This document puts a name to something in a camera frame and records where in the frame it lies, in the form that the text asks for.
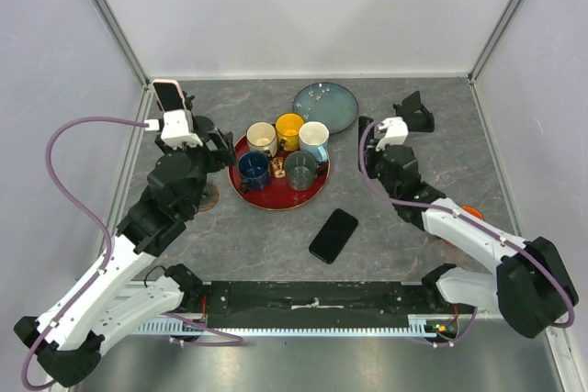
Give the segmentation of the black folding phone stand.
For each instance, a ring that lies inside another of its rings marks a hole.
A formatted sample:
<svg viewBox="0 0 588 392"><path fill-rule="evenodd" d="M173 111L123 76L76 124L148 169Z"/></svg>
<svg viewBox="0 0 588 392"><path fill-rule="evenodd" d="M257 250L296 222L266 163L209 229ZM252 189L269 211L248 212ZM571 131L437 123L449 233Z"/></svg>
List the black folding phone stand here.
<svg viewBox="0 0 588 392"><path fill-rule="evenodd" d="M400 104L394 104L393 108L410 132L431 133L435 130L434 114L422 102L419 90L408 95Z"/></svg>

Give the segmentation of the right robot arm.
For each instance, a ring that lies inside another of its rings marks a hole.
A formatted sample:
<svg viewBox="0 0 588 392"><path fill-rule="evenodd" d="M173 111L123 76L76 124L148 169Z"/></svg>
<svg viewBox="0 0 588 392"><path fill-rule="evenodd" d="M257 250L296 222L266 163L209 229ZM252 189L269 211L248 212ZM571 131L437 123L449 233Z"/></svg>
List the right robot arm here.
<svg viewBox="0 0 588 392"><path fill-rule="evenodd" d="M407 136L400 117L360 119L358 167L367 184L403 221L456 246L485 269L439 266L421 289L423 306L434 313L451 304L498 312L527 338L549 327L571 327L579 296L556 245L496 228L425 182L404 143Z"/></svg>

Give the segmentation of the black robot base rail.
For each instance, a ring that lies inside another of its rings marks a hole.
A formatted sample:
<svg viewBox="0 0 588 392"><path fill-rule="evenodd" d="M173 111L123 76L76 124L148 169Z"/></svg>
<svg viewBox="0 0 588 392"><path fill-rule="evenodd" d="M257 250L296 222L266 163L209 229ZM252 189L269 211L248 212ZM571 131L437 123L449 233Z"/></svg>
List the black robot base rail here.
<svg viewBox="0 0 588 392"><path fill-rule="evenodd" d="M421 284L401 282L213 281L177 308L206 315L217 329L329 330L404 328L410 315L454 315Z"/></svg>

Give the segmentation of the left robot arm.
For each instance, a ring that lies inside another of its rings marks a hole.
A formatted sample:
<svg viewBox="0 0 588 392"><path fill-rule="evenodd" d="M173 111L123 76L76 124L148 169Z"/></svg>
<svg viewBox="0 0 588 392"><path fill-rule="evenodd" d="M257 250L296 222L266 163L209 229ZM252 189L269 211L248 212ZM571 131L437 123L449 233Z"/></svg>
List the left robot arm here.
<svg viewBox="0 0 588 392"><path fill-rule="evenodd" d="M140 199L101 256L56 304L38 317L21 318L15 334L28 347L53 384L82 382L101 358L144 322L180 310L194 311L204 296L203 282L185 265L169 266L141 292L112 306L111 301L141 270L150 266L198 213L209 174L236 162L233 135L209 126L199 142L167 147L148 174Z"/></svg>

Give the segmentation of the black phone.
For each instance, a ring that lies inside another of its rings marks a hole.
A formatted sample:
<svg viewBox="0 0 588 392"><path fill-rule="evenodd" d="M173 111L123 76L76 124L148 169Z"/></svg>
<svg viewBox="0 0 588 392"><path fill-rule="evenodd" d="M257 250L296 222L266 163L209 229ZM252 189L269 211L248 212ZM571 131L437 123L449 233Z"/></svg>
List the black phone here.
<svg viewBox="0 0 588 392"><path fill-rule="evenodd" d="M309 252L324 263L334 263L357 226L356 217L335 209L311 241Z"/></svg>

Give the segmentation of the orange mug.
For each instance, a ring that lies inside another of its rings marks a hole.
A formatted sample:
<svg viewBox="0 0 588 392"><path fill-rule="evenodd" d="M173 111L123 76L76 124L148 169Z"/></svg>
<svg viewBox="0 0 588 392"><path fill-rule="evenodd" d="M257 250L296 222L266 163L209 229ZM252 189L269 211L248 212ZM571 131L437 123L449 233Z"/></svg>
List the orange mug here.
<svg viewBox="0 0 588 392"><path fill-rule="evenodd" d="M467 213L469 213L471 216L473 216L475 218L478 218L478 219L481 219L481 220L485 220L484 216L480 213L480 211L478 209L476 209L474 207L470 207L470 206L465 206L465 205L462 205L460 207L464 211L466 211ZM452 242L447 241L445 239L443 239L443 241L444 241L444 243L446 243L450 247L456 248L455 245Z"/></svg>

